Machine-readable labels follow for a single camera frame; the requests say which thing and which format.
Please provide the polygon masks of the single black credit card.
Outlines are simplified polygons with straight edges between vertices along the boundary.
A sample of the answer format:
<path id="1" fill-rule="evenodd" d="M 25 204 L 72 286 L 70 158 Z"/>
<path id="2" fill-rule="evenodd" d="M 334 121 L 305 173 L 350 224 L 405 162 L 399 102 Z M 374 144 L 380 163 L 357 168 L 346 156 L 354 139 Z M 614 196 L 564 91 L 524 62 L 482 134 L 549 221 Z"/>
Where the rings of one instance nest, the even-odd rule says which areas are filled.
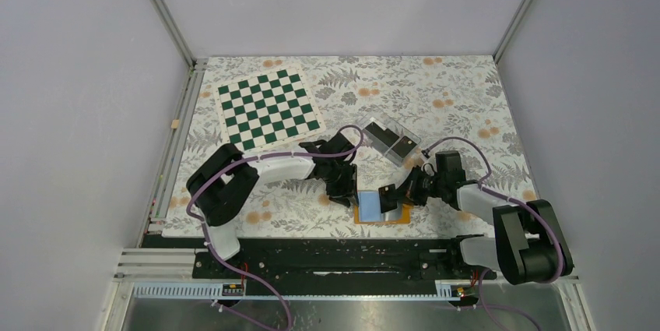
<path id="1" fill-rule="evenodd" d="M 378 189 L 380 211 L 389 213 L 398 208 L 398 195 L 395 184 L 386 185 Z"/>

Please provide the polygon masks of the orange leather card holder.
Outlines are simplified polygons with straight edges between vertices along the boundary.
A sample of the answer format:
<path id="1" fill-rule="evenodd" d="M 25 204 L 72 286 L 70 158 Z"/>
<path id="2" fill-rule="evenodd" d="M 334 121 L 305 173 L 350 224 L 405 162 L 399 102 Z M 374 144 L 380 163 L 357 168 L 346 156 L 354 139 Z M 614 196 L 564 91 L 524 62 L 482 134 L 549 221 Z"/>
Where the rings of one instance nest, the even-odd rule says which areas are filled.
<path id="1" fill-rule="evenodd" d="M 411 221 L 411 206 L 401 202 L 385 205 L 376 191 L 358 191 L 353 210 L 356 224 L 409 224 Z"/>

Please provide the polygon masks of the clear plastic card box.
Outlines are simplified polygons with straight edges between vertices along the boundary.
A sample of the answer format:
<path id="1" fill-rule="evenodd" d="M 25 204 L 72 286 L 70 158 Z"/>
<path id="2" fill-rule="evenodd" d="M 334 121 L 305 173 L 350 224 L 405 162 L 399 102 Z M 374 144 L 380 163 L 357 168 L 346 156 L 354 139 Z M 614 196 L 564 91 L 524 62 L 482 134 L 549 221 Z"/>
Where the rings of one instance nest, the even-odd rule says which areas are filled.
<path id="1" fill-rule="evenodd" d="M 367 137 L 367 145 L 398 166 L 404 164 L 421 142 L 417 134 L 382 112 L 365 115 L 358 126 Z"/>

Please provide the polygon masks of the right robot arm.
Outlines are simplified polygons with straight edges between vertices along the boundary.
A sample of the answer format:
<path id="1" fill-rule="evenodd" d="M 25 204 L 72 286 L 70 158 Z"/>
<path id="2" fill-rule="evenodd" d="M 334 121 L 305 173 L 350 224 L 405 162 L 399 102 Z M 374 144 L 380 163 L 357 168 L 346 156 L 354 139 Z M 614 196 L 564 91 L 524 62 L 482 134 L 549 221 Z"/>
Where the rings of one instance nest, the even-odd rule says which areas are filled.
<path id="1" fill-rule="evenodd" d="M 528 202 L 502 195 L 469 180 L 456 151 L 439 152 L 428 174 L 415 166 L 400 186 L 379 189 L 381 208 L 406 204 L 424 206 L 440 199 L 453 209 L 470 213 L 493 227 L 494 236 L 459 238 L 446 258 L 453 276 L 465 278 L 477 266 L 500 272 L 511 284 L 552 283 L 572 273 L 574 263 L 550 202 Z"/>

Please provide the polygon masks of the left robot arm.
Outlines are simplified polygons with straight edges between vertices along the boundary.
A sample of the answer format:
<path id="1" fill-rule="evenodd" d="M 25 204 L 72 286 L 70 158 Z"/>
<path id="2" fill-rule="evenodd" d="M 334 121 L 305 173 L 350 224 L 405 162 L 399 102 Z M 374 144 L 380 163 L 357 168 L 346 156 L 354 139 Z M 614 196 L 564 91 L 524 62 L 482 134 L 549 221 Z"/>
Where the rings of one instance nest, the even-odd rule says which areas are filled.
<path id="1" fill-rule="evenodd" d="M 241 267 L 240 242 L 233 219 L 255 187 L 278 181 L 320 180 L 328 198 L 340 205 L 356 201 L 357 166 L 353 163 L 359 143 L 341 132 L 329 140 L 300 143 L 298 151 L 248 154 L 232 143 L 222 145 L 186 182 L 191 196 L 187 214 L 199 220 L 214 252 L 212 268 L 224 277 Z"/>

